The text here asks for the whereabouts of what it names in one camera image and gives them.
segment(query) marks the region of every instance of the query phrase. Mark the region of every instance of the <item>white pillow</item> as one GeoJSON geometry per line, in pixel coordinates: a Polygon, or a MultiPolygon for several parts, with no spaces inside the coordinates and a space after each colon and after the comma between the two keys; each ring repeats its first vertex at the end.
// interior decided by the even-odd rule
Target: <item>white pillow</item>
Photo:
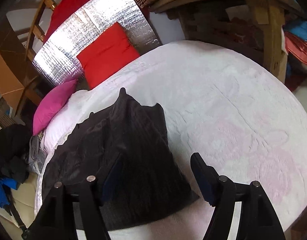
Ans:
{"type": "Polygon", "coordinates": [[[49,154],[56,146],[58,140],[77,123],[77,118],[85,104],[88,94],[87,90],[79,90],[71,95],[64,107],[53,117],[45,129],[41,147],[49,154]]]}

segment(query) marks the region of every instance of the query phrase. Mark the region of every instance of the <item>white bedsheet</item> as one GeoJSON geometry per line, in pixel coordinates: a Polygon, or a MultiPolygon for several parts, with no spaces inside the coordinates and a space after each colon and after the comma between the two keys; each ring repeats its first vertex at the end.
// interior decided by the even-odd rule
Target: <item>white bedsheet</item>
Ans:
{"type": "MultiPolygon", "coordinates": [[[[234,182],[260,181],[284,230],[307,205],[307,114],[294,95],[255,62],[197,41],[158,47],[79,97],[79,114],[72,116],[58,144],[90,112],[113,104],[121,87],[141,105],[162,105],[170,150],[196,193],[200,191],[189,160],[199,152],[207,165],[234,182]]],[[[201,240],[212,213],[200,199],[163,220],[112,231],[110,236],[201,240]]],[[[229,239],[235,239],[239,214],[235,209],[229,239]]]]}

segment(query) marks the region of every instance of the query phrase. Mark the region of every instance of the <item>black cloth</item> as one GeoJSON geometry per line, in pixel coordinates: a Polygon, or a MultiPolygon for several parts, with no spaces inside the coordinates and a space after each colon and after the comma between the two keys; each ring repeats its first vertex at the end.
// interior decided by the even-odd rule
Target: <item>black cloth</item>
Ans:
{"type": "Polygon", "coordinates": [[[28,150],[31,132],[21,124],[12,124],[0,130],[0,178],[7,176],[23,183],[27,177],[26,165],[20,157],[28,150]]]}
{"type": "MultiPolygon", "coordinates": [[[[72,185],[95,175],[116,152],[124,159],[121,179],[100,208],[108,230],[162,219],[198,198],[168,148],[163,108],[141,106],[122,88],[112,106],[91,113],[58,146],[44,173],[43,199],[57,181],[72,185]]],[[[79,212],[75,221],[83,229],[79,212]]]]}

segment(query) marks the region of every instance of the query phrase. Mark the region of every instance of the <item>reflective insulation mat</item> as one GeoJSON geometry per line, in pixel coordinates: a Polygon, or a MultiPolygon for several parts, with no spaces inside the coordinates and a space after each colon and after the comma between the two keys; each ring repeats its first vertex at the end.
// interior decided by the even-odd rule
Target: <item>reflective insulation mat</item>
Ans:
{"type": "Polygon", "coordinates": [[[51,35],[33,65],[54,86],[82,76],[76,56],[115,22],[141,55],[161,45],[134,0],[90,0],[51,35]]]}

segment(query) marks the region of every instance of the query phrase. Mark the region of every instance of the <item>red pillow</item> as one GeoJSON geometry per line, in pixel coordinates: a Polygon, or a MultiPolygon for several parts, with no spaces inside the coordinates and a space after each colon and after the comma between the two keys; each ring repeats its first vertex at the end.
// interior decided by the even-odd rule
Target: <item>red pillow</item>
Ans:
{"type": "Polygon", "coordinates": [[[139,56],[120,24],[114,23],[80,52],[77,59],[93,89],[139,56]]]}

